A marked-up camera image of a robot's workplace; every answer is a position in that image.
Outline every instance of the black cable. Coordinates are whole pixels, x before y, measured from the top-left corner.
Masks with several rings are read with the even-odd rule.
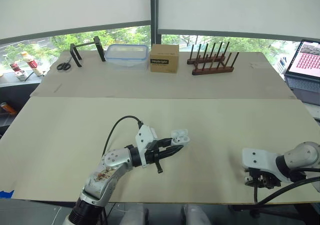
[[[35,72],[33,71],[32,73],[30,73],[30,75],[24,80],[24,81],[27,81],[28,80],[28,78],[32,75],[32,74],[34,74]]]
[[[104,225],[108,225],[108,220],[107,220],[107,214],[106,214],[106,208],[104,207],[103,210],[102,210],[102,224]]]
[[[98,222],[96,223],[96,225],[104,225],[104,218],[103,218],[102,213],[103,212],[100,213],[99,219],[98,219]]]
[[[253,186],[253,200],[255,204],[258,203],[258,184]]]
[[[320,173],[320,168],[311,168],[311,167],[299,167],[299,168],[294,168],[289,171],[289,174],[291,175],[292,173],[296,172],[315,172],[315,173]]]
[[[103,148],[103,152],[102,152],[102,156],[105,154],[106,152],[106,149],[107,149],[107,145],[108,145],[108,142],[110,140],[110,137],[111,137],[111,134],[113,133],[115,127],[118,125],[118,123],[120,121],[122,121],[123,119],[128,119],[128,118],[131,118],[131,119],[135,119],[137,122],[138,122],[138,127],[139,129],[141,128],[141,126],[144,124],[142,121],[140,121],[136,116],[131,116],[131,115],[128,115],[128,116],[124,116],[122,118],[120,118],[118,121],[116,121],[116,123],[113,125],[113,128],[111,129],[110,133],[109,133],[109,136],[105,142],[105,145],[104,145],[104,148]]]
[[[116,205],[116,203],[114,202],[113,205],[112,205],[112,207],[111,207],[111,209],[110,209],[110,211],[108,212],[108,215],[106,215],[106,218],[109,217],[109,215],[110,215],[110,213],[112,212],[112,209],[114,209],[115,205]]]
[[[312,177],[312,178],[307,178],[307,179],[304,179],[304,180],[301,180],[301,181],[296,181],[288,186],[285,186],[281,189],[279,189],[278,191],[272,193],[271,195],[267,196],[265,199],[259,201],[256,203],[256,205],[263,205],[263,204],[266,204],[267,202],[269,202],[270,200],[278,197],[279,195],[291,190],[291,189],[294,189],[296,187],[299,187],[299,186],[302,186],[302,185],[305,185],[305,184],[310,184],[310,183],[314,183],[314,182],[317,182],[317,181],[320,181],[320,176],[316,176],[316,177]]]

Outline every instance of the brown box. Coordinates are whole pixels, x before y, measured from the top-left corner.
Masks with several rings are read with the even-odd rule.
[[[150,70],[158,73],[177,73],[179,45],[153,44],[150,52]]]

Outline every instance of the window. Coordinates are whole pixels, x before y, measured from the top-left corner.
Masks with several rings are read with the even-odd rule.
[[[92,42],[99,36],[103,49],[110,44],[143,44],[151,47],[150,26],[135,26],[99,31],[72,33],[52,37],[24,40],[0,45],[0,72],[12,73],[10,64],[16,61],[21,69],[31,70],[22,60],[21,52],[27,51],[34,57],[42,70],[49,70],[62,51],[69,51],[70,44]],[[95,50],[95,45],[79,47],[79,50]]]
[[[191,51],[192,44],[202,44],[201,51],[204,51],[206,44],[209,44],[208,49],[211,49],[214,43],[220,42],[230,42],[228,47],[228,51],[230,52],[262,52],[278,73],[281,73],[281,70],[278,68],[277,62],[281,58],[286,57],[286,61],[290,63],[291,58],[299,46],[299,42],[296,41],[246,37],[163,34],[161,38],[162,44],[179,45],[180,51]]]

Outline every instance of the keyboard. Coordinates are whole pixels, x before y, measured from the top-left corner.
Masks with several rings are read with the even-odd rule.
[[[320,93],[320,82],[300,80],[292,77],[287,77],[287,81],[290,88]]]

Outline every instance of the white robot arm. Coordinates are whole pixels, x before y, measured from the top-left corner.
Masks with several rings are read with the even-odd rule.
[[[75,207],[63,224],[96,225],[118,180],[133,167],[146,167],[153,163],[156,164],[158,173],[162,173],[159,160],[177,153],[190,141],[188,131],[183,131],[181,139],[171,137],[158,140],[152,127],[142,125],[135,136],[137,147],[129,145],[105,153],[96,170],[87,179]]]
[[[298,169],[320,169],[320,145],[306,141],[283,155],[260,149],[244,148],[242,163],[246,172],[249,173],[244,180],[246,185],[272,189],[274,186],[280,187],[281,182],[297,182],[306,177],[319,176],[318,172],[301,173]],[[320,192],[320,181],[312,184]]]

